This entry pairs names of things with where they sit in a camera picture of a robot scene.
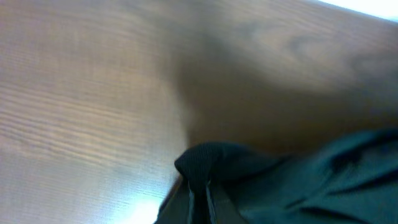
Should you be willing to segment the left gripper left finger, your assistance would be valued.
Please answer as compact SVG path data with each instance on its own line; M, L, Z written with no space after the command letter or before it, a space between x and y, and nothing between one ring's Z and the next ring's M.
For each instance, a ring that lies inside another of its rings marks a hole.
M159 208L155 224L193 223L194 196L188 182L180 177Z

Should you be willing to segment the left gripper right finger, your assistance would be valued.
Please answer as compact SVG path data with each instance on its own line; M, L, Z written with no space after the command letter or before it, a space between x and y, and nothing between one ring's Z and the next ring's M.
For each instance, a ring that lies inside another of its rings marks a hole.
M206 197L212 224L248 224L221 185L208 182Z

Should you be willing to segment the black t-shirt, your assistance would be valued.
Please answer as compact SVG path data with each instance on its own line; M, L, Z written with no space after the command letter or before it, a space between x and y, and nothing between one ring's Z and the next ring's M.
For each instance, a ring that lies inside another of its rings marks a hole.
M208 182L247 223L397 223L397 131L352 134L308 156L271 158L211 142L175 166L194 196L193 223L211 223Z

